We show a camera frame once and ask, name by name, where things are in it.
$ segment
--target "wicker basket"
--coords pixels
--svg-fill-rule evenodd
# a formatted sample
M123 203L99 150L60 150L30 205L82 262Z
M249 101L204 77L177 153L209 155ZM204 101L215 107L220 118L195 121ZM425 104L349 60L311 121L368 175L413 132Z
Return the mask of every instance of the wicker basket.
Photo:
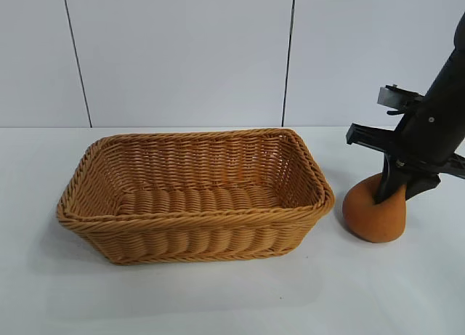
M88 148L57 216L130 265L283 255L333 203L291 130L126 134Z

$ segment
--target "orange ball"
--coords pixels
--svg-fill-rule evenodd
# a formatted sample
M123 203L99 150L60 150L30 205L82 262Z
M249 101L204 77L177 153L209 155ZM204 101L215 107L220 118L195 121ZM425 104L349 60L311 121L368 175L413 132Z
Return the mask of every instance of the orange ball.
M399 238L405 230L405 189L375 204L374 196L381 181L381 174L359 182L347 194L342 213L349 229L373 243L385 243Z

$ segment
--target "basket bottom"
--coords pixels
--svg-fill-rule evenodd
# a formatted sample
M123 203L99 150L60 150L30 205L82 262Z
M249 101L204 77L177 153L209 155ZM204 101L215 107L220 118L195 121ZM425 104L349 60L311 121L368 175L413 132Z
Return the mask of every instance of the basket bottom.
M282 206L272 187L185 188L136 190L122 196L117 215L199 212Z
M290 253L295 248L286 249L282 251L260 251L255 254L217 254L204 256L175 256L175 257L154 257L153 255L147 255L146 257L140 257L138 259L110 259L110 262L115 265L141 265L141 264L152 264L152 263L170 263L170 262L215 262L215 261L235 261L235 260L252 260L252 259L267 259L269 257L280 257Z

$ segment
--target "white wall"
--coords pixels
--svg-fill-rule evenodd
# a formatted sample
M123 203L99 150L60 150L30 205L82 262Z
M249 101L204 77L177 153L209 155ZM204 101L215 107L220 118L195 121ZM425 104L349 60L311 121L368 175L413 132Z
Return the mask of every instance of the white wall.
M95 126L279 126L292 0L68 0ZM396 124L464 0L296 0L286 126ZM64 0L0 0L0 127L88 126Z
M286 125L396 124L379 87L425 93L464 11L464 0L296 0Z
M0 126L89 126L63 0L0 0Z
M68 0L94 126L279 126L292 0Z

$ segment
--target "rectangular basket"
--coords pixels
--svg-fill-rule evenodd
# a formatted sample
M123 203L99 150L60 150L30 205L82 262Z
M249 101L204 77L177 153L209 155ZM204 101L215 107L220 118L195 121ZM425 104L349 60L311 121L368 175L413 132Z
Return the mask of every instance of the rectangular basket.
M118 265L214 261L284 255L333 203L292 130L126 134L87 149L57 217Z

